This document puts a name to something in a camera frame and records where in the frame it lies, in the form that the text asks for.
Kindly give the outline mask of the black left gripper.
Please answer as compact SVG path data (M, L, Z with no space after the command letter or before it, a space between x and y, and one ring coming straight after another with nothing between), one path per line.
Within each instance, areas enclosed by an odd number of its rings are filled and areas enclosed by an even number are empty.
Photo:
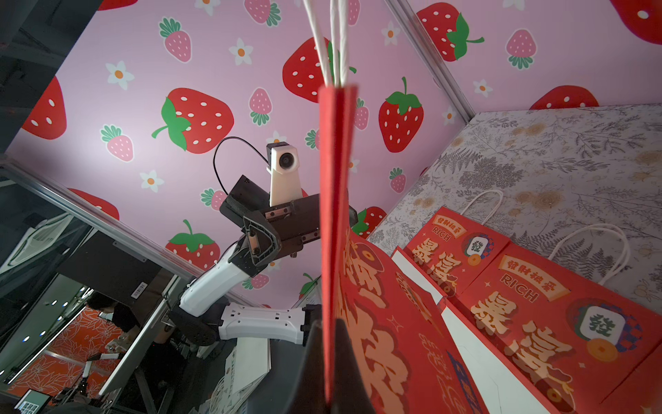
M242 253L248 259L280 259L297 254L319 240L320 195L247 212L243 220Z

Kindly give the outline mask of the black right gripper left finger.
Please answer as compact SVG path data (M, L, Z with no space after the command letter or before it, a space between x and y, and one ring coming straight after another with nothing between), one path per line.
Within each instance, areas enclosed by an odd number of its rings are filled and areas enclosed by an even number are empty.
M314 322L305 346L303 365L284 413L324 414L327 412L322 324Z

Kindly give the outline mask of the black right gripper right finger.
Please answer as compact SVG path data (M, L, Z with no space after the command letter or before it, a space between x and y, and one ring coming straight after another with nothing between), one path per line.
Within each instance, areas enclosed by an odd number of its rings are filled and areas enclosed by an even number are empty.
M344 321L334 327L334 381L330 412L339 414L374 413L363 384L353 345Z

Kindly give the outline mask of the red paper bag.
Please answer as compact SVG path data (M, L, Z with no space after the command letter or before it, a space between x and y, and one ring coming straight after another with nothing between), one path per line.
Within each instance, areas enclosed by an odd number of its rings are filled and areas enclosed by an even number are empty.
M440 208L405 248L392 255L399 269L434 303L460 296L510 239L460 213Z
M514 243L442 304L558 413L608 412L661 343L660 315Z
M348 3L330 5L325 39L305 3L324 83L320 104L320 224L325 397L334 381L334 327L348 327L374 413L487 410L432 296L415 285L349 222L348 179L358 88L348 82Z

